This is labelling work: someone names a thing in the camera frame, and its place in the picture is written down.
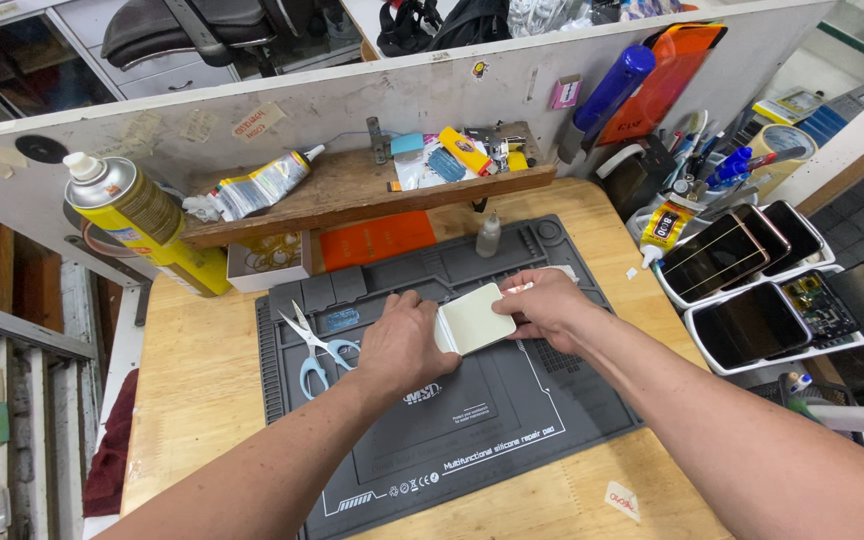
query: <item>hand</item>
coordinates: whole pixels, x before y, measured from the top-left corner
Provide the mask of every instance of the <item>hand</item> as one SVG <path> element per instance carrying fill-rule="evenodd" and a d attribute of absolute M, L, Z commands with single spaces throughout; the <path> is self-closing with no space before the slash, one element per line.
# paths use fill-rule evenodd
<path fill-rule="evenodd" d="M 532 288 L 505 294 L 492 303 L 492 311 L 511 315 L 520 326 L 507 339 L 545 338 L 556 350 L 575 355 L 579 347 L 573 335 L 575 321 L 589 310 L 601 310 L 558 268 L 523 270 L 502 281 L 499 290 L 532 283 Z"/>
<path fill-rule="evenodd" d="M 382 316 L 366 329 L 355 372 L 398 400 L 455 371 L 462 356 L 442 352 L 435 343 L 438 308 L 414 290 L 390 294 Z"/>

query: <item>msd logo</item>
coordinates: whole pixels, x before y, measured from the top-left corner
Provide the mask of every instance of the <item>msd logo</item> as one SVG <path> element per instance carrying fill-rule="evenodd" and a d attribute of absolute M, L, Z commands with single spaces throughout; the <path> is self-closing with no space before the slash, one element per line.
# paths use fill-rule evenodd
<path fill-rule="evenodd" d="M 422 388 L 421 390 L 417 390 L 408 396 L 402 398 L 402 401 L 405 402 L 406 405 L 414 405 L 418 402 L 425 401 L 431 399 L 433 396 L 438 395 L 442 392 L 442 387 L 437 383 L 433 382 L 428 386 Z"/>

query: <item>gray silicone mat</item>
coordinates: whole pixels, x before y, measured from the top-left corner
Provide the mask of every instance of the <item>gray silicone mat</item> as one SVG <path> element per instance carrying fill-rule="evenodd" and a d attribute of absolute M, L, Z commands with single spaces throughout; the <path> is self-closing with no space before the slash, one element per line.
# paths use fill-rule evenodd
<path fill-rule="evenodd" d="M 441 304 L 522 269 L 558 264 L 571 265 L 585 296 L 612 311 L 555 215 L 502 227 L 491 258 L 475 253 L 471 235 L 269 289 L 255 301 L 266 422 L 307 401 L 298 375 L 308 356 L 306 342 L 278 313 L 293 313 L 292 300 L 323 341 L 355 341 L 378 319 L 392 292 L 415 289 Z M 348 309 L 358 322 L 329 331 L 329 316 Z M 318 352 L 333 385 L 345 369 Z M 355 354 L 342 357 L 354 367 Z M 318 384 L 312 384 L 316 393 Z M 366 531 L 643 425 L 581 358 L 559 353 L 544 339 L 499 342 L 466 356 L 454 373 L 382 416 L 342 460 L 299 537 Z"/>

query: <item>yellow lighter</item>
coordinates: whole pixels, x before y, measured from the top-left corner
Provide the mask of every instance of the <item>yellow lighter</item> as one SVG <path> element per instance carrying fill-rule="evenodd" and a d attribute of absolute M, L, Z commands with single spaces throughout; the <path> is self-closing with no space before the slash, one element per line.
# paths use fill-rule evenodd
<path fill-rule="evenodd" d="M 455 159 L 465 164 L 479 176 L 487 176 L 496 174 L 498 166 L 489 158 L 488 155 L 475 148 L 472 141 L 459 134 L 458 131 L 452 128 L 445 128 L 438 134 L 438 142 L 448 150 Z"/>

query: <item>cloth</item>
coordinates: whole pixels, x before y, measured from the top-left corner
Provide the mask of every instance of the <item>cloth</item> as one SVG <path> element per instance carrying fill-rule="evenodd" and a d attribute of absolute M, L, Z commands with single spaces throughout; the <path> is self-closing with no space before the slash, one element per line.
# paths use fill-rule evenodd
<path fill-rule="evenodd" d="M 92 469 L 81 493 L 82 514 L 86 518 L 118 514 L 122 507 L 137 382 L 138 369 L 133 369 L 122 382 L 105 421 L 105 436 L 92 456 Z"/>

